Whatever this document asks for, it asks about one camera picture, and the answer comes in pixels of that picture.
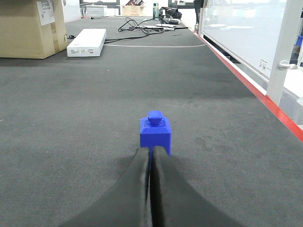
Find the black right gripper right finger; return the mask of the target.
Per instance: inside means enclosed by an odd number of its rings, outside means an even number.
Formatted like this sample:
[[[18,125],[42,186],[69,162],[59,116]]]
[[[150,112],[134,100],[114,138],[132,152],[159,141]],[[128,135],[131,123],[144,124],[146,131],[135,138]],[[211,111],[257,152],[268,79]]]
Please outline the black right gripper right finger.
[[[154,147],[150,173],[154,227],[240,227],[205,200],[180,174],[165,148]]]

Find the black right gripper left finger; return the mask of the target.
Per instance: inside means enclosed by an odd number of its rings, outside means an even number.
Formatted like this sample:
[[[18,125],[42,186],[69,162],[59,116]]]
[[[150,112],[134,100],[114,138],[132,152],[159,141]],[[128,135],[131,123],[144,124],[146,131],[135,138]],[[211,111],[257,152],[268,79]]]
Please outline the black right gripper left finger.
[[[145,227],[150,151],[138,148],[117,182],[95,203],[62,227]]]

